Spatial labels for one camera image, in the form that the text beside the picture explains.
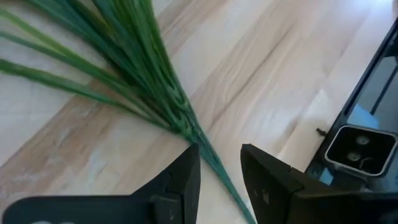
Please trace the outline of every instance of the black device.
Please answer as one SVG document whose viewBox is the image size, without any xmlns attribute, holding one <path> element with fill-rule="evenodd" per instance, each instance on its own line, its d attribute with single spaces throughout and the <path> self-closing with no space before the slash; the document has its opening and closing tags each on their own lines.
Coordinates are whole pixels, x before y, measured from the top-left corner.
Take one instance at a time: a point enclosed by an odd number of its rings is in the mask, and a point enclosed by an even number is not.
<svg viewBox="0 0 398 224">
<path fill-rule="evenodd" d="M 398 193 L 330 187 L 252 145 L 241 164 L 258 223 L 398 223 Z"/>
<path fill-rule="evenodd" d="M 193 224 L 199 190 L 199 150 L 191 146 L 132 195 L 25 198 L 6 209 L 2 223 Z"/>
</svg>

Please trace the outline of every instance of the camera lens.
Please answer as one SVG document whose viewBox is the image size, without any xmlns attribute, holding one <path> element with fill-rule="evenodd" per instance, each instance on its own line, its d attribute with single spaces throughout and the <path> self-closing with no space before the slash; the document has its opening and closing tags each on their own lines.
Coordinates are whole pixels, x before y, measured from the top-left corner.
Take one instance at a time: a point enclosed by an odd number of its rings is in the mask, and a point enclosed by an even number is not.
<svg viewBox="0 0 398 224">
<path fill-rule="evenodd" d="M 353 162 L 356 162 L 356 161 L 361 159 L 361 155 L 359 153 L 357 153 L 357 152 L 350 152 L 347 155 L 347 159 L 349 159 L 349 160 L 351 160 Z"/>
<path fill-rule="evenodd" d="M 369 144 L 369 142 L 370 142 L 370 140 L 366 136 L 358 136 L 356 138 L 356 143 L 361 145 L 361 146 L 367 145 L 367 144 Z"/>
</svg>

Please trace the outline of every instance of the bundle of green leaves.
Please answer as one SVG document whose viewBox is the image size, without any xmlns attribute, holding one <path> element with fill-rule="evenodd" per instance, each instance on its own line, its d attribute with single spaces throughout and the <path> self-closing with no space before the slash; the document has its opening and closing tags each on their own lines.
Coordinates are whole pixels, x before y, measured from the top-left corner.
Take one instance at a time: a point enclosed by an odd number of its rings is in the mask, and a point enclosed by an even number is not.
<svg viewBox="0 0 398 224">
<path fill-rule="evenodd" d="M 0 37 L 66 63 L 106 85 L 120 97 L 115 99 L 69 79 L 4 59 L 0 59 L 0 71 L 114 106 L 179 135 L 191 144 L 198 144 L 202 158 L 224 183 L 248 223 L 255 223 L 180 86 L 161 39 L 151 0 L 92 0 L 95 11 L 80 0 L 25 2 L 92 46 L 116 75 L 3 9 L 0 9 L 0 17 L 35 41 L 4 30 L 0 30 Z"/>
</svg>

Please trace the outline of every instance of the plant stem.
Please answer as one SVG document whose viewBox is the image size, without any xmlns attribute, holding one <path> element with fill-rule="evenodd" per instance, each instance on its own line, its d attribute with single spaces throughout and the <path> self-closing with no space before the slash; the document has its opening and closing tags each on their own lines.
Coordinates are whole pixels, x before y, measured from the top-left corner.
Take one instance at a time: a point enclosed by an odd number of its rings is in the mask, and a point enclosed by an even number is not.
<svg viewBox="0 0 398 224">
<path fill-rule="evenodd" d="M 192 144 L 199 145 L 201 157 L 220 178 L 227 191 L 231 194 L 232 198 L 234 198 L 234 201 L 238 204 L 238 207 L 241 210 L 246 221 L 249 224 L 256 224 L 256 221 L 254 220 L 251 212 L 249 211 L 246 204 L 243 202 L 241 196 L 239 195 L 234 184 L 229 178 L 229 175 L 227 174 L 220 157 L 217 155 L 209 139 L 206 137 L 205 132 L 200 127 L 196 116 L 192 114 L 190 118 L 193 118 L 190 122 L 196 132 L 193 136 L 186 137 L 185 139 Z"/>
</svg>

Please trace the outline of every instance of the wooden floor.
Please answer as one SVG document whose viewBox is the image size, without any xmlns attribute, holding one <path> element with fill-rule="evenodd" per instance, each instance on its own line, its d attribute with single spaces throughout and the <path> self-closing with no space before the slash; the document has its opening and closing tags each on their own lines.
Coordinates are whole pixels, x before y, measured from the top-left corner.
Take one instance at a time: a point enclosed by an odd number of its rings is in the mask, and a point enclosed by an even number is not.
<svg viewBox="0 0 398 224">
<path fill-rule="evenodd" d="M 180 81 L 249 203 L 239 150 L 305 170 L 396 17 L 393 0 L 154 0 Z M 83 42 L 18 1 L 0 3 L 95 63 Z M 7 24 L 0 22 L 2 29 Z M 0 40 L 0 57 L 90 82 Z M 187 143 L 107 106 L 0 75 L 0 210 L 30 195 L 130 194 Z M 202 162 L 197 223 L 244 223 Z"/>
</svg>

